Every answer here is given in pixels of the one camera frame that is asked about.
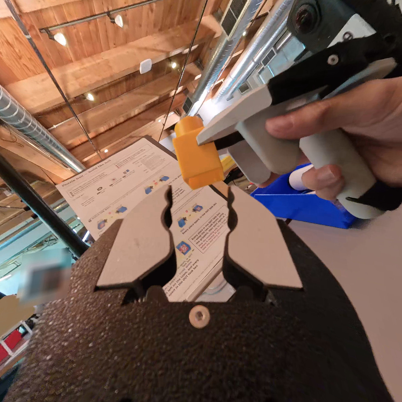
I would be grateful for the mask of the person's right hand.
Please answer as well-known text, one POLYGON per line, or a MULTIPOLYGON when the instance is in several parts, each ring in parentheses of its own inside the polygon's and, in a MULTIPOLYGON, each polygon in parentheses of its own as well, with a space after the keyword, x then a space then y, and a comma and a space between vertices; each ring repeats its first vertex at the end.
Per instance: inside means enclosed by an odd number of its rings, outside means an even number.
POLYGON ((301 139, 342 129, 374 176, 390 188, 391 210, 401 205, 402 78, 366 82, 333 98, 267 119, 266 131, 279 139, 301 139))

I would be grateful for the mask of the ceiling air vent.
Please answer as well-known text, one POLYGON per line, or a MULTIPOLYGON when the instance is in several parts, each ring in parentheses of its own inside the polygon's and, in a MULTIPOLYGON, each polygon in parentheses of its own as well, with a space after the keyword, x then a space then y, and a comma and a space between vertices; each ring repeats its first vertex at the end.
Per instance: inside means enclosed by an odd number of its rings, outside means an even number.
POLYGON ((230 39, 237 27, 240 18, 243 17, 247 8, 249 7, 250 0, 231 0, 229 1, 225 12, 220 21, 220 27, 226 37, 230 39))

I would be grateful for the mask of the black metal pole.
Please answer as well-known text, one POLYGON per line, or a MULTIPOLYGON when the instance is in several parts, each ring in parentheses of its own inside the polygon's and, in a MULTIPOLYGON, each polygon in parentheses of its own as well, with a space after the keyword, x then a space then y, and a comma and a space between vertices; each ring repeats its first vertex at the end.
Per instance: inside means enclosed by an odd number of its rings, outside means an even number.
POLYGON ((89 246, 59 217, 36 190, 17 172, 14 167, 0 156, 0 175, 3 181, 21 198, 38 218, 80 258, 89 246))

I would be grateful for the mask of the yellow toy block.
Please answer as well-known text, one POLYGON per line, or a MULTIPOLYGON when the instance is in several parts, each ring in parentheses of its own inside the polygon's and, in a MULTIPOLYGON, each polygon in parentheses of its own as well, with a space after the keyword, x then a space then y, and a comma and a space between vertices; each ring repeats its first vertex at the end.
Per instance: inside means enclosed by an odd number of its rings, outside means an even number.
POLYGON ((186 116, 175 125, 173 147, 182 178, 196 190, 223 181, 224 170, 214 143, 199 146, 198 134, 204 129, 202 119, 186 116))

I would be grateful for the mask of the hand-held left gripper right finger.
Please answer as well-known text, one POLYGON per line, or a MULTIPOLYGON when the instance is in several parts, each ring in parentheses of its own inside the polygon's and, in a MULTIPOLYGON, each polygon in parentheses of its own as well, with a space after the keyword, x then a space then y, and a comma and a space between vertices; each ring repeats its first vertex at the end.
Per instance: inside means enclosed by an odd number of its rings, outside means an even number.
POLYGON ((274 214, 236 186, 229 187, 228 210, 224 279, 234 289, 248 287, 254 294, 266 294, 270 288, 302 289, 274 214))

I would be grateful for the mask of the blue plastic bin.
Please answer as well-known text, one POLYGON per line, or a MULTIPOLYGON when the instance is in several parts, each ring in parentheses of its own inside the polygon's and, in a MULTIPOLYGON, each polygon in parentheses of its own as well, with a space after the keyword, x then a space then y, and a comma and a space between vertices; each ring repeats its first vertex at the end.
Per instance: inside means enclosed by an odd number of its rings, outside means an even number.
POLYGON ((277 218, 348 229, 357 221, 339 202, 319 198, 312 190, 299 192, 288 183, 290 173, 281 175, 269 186, 257 188, 251 196, 277 218))

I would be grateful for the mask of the ceiling light track rail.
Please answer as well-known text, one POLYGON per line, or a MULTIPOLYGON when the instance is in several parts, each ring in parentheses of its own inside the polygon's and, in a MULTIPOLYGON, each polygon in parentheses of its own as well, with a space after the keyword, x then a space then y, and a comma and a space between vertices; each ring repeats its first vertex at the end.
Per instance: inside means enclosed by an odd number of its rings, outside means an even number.
POLYGON ((116 14, 120 14, 122 16, 122 13, 125 11, 129 11, 129 10, 143 7, 143 6, 148 6, 148 5, 151 5, 154 3, 158 3, 158 2, 159 2, 159 0, 146 0, 146 1, 141 1, 139 3, 135 3, 135 4, 129 4, 124 7, 115 8, 115 9, 104 11, 104 12, 97 13, 97 14, 92 14, 90 16, 78 18, 78 19, 68 21, 65 23, 60 23, 60 24, 56 24, 53 26, 42 27, 42 28, 39 28, 39 32, 49 34, 52 31, 56 31, 56 30, 59 30, 62 28, 67 28, 67 27, 73 27, 75 25, 82 24, 82 23, 89 23, 91 21, 98 20, 103 17, 108 17, 110 22, 113 23, 112 18, 116 14))

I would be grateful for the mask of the silver ventilation duct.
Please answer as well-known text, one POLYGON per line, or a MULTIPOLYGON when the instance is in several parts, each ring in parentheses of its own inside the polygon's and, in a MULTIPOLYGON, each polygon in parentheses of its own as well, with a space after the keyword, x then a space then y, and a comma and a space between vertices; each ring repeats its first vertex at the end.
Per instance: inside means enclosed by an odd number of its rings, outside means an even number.
POLYGON ((85 170, 78 161, 49 131, 34 118, 7 90, 0 87, 0 118, 14 128, 25 140, 49 154, 70 170, 80 173, 85 170))
POLYGON ((292 3, 292 1, 283 1, 275 4, 215 94, 213 98, 215 104, 232 99, 238 88, 253 73, 267 52, 273 48, 287 27, 292 3))
POLYGON ((223 67, 234 49, 234 42, 225 33, 222 33, 206 64, 198 85, 193 93, 193 101, 206 96, 217 80, 223 67))

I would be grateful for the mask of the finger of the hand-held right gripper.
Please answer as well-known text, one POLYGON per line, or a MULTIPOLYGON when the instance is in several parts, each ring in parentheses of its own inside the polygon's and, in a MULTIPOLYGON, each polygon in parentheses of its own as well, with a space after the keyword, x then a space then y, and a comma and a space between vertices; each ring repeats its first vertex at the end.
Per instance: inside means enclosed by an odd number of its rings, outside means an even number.
POLYGON ((260 86, 216 115, 197 135, 203 151, 273 151, 273 136, 265 120, 273 117, 273 94, 269 85, 260 86))
POLYGON ((260 185, 269 180, 271 171, 249 145, 232 145, 228 153, 251 183, 260 185))

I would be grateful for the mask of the printed instruction sheet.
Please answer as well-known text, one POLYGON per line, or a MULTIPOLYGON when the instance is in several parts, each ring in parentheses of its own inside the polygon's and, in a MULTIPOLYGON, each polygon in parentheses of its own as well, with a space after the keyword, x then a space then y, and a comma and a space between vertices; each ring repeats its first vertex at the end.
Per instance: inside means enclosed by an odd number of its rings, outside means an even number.
POLYGON ((223 249, 228 233, 228 186, 218 182, 192 190, 184 182, 174 153, 149 135, 145 139, 166 160, 157 178, 172 187, 172 225, 177 272, 164 287, 169 301, 195 301, 222 271, 223 249))
POLYGON ((141 138, 56 187, 94 240, 141 201, 170 185, 176 276, 164 291, 170 301, 195 301, 222 269, 228 233, 227 200, 213 186, 191 190, 174 158, 151 138, 141 138))

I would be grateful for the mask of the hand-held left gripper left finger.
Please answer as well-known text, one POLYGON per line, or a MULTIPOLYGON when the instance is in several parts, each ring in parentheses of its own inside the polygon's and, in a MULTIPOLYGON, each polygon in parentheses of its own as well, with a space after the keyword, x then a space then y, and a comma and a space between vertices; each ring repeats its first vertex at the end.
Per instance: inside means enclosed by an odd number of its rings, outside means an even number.
POLYGON ((163 185, 143 199, 122 220, 96 290, 132 289, 145 294, 164 287, 177 272, 171 207, 173 192, 163 185))

